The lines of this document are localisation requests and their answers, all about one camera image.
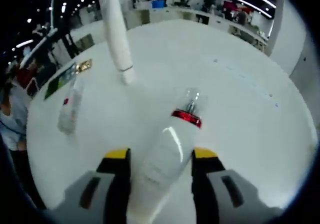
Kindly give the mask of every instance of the white shirt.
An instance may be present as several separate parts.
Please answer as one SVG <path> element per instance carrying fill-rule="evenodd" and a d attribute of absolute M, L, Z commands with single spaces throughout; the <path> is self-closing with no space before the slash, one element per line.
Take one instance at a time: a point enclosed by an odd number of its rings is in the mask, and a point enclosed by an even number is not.
<path fill-rule="evenodd" d="M 9 130 L 0 123 L 0 133 L 3 142 L 10 150 L 18 150 L 18 142 L 26 136 L 26 122 L 28 118 L 28 107 L 31 97 L 27 95 L 25 90 L 20 86 L 13 86 L 9 97 L 11 105 L 10 116 L 6 116 L 0 111 L 0 120 L 10 129 L 20 133 L 15 133 Z"/>

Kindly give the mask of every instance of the white pipe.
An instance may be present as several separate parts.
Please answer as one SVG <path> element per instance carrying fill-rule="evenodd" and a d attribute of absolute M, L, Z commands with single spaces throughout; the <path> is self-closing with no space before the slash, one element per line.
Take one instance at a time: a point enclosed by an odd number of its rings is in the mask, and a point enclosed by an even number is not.
<path fill-rule="evenodd" d="M 50 27 L 51 27 L 51 29 L 54 28 L 54 22 L 53 22 L 53 20 L 54 20 L 54 10 L 53 10 L 54 3 L 55 3 L 55 0 L 51 0 L 51 13 L 50 13 L 50 20 L 51 20 Z"/>
<path fill-rule="evenodd" d="M 49 38 L 51 37 L 52 35 L 54 35 L 56 32 L 58 31 L 57 28 L 53 29 L 53 30 L 50 30 L 50 32 L 48 33 L 48 35 L 46 37 L 44 37 L 32 50 L 31 52 L 24 57 L 24 59 L 22 60 L 22 62 L 20 63 L 20 69 L 22 69 L 27 61 L 34 55 L 35 51 L 37 51 L 41 45 L 44 44 L 44 42 Z"/>
<path fill-rule="evenodd" d="M 119 0 L 99 0 L 104 21 L 105 37 L 115 67 L 125 84 L 135 79 L 127 29 Z"/>

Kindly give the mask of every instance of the ceiling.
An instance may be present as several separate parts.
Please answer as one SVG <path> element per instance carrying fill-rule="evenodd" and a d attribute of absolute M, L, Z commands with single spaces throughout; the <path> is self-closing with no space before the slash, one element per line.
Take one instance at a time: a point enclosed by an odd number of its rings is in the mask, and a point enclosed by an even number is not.
<path fill-rule="evenodd" d="M 3 22 L 0 31 L 0 51 L 1 51 L 1 68 L 6 68 L 8 62 L 12 61 L 16 55 L 21 54 L 20 49 L 12 51 L 17 44 L 30 40 L 32 38 L 32 30 L 36 28 L 37 24 L 44 25 L 50 22 L 51 0 L 1 0 Z M 63 15 L 63 20 L 67 21 L 77 5 L 87 6 L 92 2 L 98 0 L 54 0 L 54 17 L 60 19 Z M 265 9 L 268 5 L 262 0 L 245 0 L 258 8 Z M 61 7 L 66 3 L 65 13 L 61 13 Z M 268 12 L 274 16 L 274 9 L 270 8 Z"/>

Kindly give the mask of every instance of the blue lanyard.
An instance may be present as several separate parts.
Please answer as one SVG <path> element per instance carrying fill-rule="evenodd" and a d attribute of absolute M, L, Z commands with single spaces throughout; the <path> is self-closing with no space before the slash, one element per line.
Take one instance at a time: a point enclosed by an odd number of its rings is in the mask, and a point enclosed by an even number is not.
<path fill-rule="evenodd" d="M 6 126 L 1 120 L 0 120 L 0 123 L 1 123 L 2 125 L 4 125 L 4 127 L 5 127 L 6 129 L 14 132 L 15 134 L 18 134 L 18 135 L 21 135 L 21 136 L 26 136 L 26 134 L 20 133 L 20 132 L 18 132 L 18 131 L 16 131 L 16 130 L 13 130 L 13 129 L 11 129 L 10 127 Z"/>

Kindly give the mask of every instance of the clear plastic bottle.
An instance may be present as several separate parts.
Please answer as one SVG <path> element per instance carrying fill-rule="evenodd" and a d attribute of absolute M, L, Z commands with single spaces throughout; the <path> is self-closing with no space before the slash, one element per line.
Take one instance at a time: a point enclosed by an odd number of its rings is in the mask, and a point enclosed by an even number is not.
<path fill-rule="evenodd" d="M 206 98 L 188 89 L 142 165 L 131 180 L 128 215 L 136 223 L 152 223 L 165 205 L 172 185 L 190 161 L 201 132 L 201 114 Z"/>
<path fill-rule="evenodd" d="M 72 134 L 76 129 L 75 124 L 84 89 L 83 82 L 77 75 L 74 76 L 70 83 L 58 118 L 58 129 L 65 134 Z"/>

